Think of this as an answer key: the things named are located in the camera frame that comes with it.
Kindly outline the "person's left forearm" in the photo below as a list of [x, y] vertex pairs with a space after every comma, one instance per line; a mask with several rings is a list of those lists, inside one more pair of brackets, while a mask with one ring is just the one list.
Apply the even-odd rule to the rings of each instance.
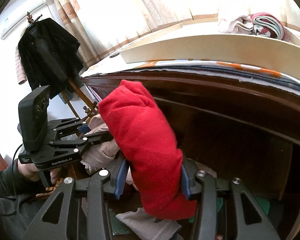
[[17, 162], [15, 160], [8, 168], [0, 171], [0, 197], [45, 193], [41, 180], [30, 181], [19, 173]]

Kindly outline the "person's left hand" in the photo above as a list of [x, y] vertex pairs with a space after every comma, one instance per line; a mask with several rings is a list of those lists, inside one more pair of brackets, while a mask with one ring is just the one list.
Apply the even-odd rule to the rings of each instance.
[[[33, 163], [31, 164], [22, 164], [19, 160], [17, 162], [17, 167], [19, 173], [29, 179], [30, 181], [39, 181], [40, 176], [39, 176], [39, 170], [38, 168], [35, 167]], [[51, 179], [51, 184], [55, 185], [57, 181], [61, 178], [62, 174], [62, 168], [58, 167], [55, 169], [52, 169], [49, 171], [50, 172], [50, 179]]]

